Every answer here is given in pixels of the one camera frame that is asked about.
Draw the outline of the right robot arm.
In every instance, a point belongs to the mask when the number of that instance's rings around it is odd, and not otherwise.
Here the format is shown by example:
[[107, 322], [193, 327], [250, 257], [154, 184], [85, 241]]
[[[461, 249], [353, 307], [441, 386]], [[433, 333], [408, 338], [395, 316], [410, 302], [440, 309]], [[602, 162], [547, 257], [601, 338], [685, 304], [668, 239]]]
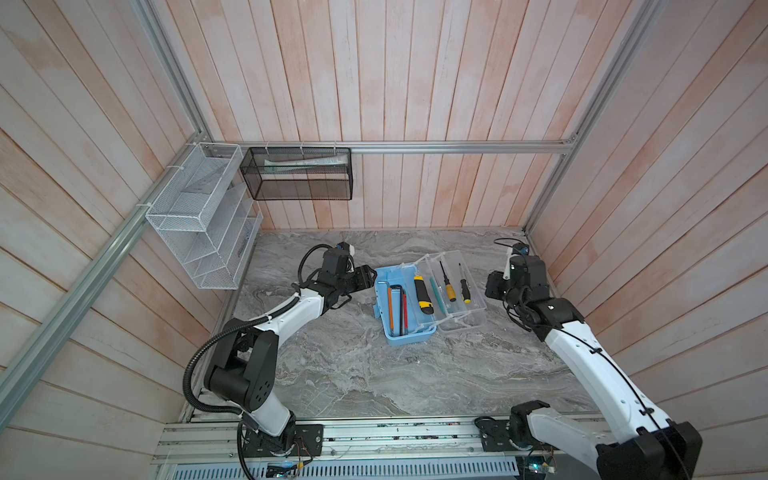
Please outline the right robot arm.
[[546, 265], [527, 248], [509, 248], [502, 271], [489, 274], [485, 295], [503, 303], [510, 319], [531, 332], [568, 366], [610, 429], [603, 434], [533, 400], [511, 408], [511, 445], [549, 445], [602, 479], [690, 479], [702, 449], [700, 433], [675, 422], [648, 399], [601, 346], [585, 317], [551, 296]]

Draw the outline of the black yellow utility knife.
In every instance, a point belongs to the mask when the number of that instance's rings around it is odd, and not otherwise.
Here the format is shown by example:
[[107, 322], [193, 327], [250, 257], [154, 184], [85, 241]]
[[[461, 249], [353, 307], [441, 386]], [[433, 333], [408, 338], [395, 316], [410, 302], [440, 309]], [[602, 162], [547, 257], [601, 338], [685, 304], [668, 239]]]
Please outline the black yellow utility knife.
[[416, 275], [413, 281], [414, 281], [416, 298], [417, 298], [419, 309], [425, 315], [428, 315], [428, 316], [433, 315], [434, 305], [428, 293], [424, 278], [421, 275]]

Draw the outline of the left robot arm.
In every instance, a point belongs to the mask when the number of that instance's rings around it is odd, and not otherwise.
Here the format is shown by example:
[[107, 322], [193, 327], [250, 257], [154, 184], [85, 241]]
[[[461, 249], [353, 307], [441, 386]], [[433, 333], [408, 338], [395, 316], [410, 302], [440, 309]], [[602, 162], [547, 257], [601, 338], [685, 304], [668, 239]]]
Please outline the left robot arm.
[[203, 376], [204, 387], [228, 404], [199, 405], [199, 410], [231, 412], [249, 428], [279, 438], [295, 415], [273, 392], [280, 347], [292, 335], [326, 312], [338, 309], [351, 295], [371, 288], [377, 273], [354, 261], [354, 247], [318, 244], [323, 262], [308, 277], [299, 276], [295, 293], [271, 311], [250, 320], [230, 320], [224, 330], [201, 347], [213, 354]]

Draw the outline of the black yellow screwdriver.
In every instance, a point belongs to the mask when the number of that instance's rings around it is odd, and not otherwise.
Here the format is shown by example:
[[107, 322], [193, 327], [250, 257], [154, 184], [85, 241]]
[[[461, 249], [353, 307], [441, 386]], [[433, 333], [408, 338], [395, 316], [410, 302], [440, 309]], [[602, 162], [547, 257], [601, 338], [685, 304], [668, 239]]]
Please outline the black yellow screwdriver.
[[450, 282], [449, 276], [447, 274], [447, 271], [446, 271], [446, 269], [444, 267], [443, 262], [439, 261], [439, 265], [440, 265], [440, 268], [441, 268], [441, 271], [442, 271], [443, 281], [444, 281], [444, 284], [445, 284], [445, 291], [446, 291], [446, 295], [448, 297], [448, 300], [450, 302], [456, 302], [457, 301], [457, 296], [456, 296], [454, 287], [453, 287], [453, 285]]
[[466, 275], [466, 272], [464, 271], [462, 264], [459, 263], [458, 266], [461, 274], [460, 285], [461, 285], [462, 298], [465, 304], [470, 304], [472, 301], [472, 297], [471, 297], [471, 289], [469, 287], [469, 282], [467, 280], [467, 275]]

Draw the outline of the teal utility knife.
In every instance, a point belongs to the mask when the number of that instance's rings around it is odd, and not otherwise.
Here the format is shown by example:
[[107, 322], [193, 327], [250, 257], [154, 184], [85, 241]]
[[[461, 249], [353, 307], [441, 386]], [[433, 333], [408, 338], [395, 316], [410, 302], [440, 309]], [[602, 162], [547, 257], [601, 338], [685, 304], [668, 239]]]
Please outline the teal utility knife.
[[444, 304], [444, 302], [442, 300], [440, 289], [439, 289], [438, 284], [437, 284], [437, 282], [436, 282], [434, 277], [430, 278], [430, 284], [431, 284], [431, 287], [433, 289], [434, 296], [436, 298], [436, 301], [437, 301], [437, 304], [438, 304], [438, 307], [440, 309], [440, 312], [441, 312], [442, 316], [443, 317], [447, 317], [447, 310], [446, 310], [445, 304]]

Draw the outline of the blue plastic tool box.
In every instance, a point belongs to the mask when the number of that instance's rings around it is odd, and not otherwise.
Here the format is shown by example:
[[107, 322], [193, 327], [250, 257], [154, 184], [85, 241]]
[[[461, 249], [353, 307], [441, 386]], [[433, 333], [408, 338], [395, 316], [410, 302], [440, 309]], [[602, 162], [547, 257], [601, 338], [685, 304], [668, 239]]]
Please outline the blue plastic tool box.
[[487, 320], [485, 300], [458, 250], [379, 268], [374, 289], [374, 316], [392, 347], [425, 342], [438, 331], [473, 329]]

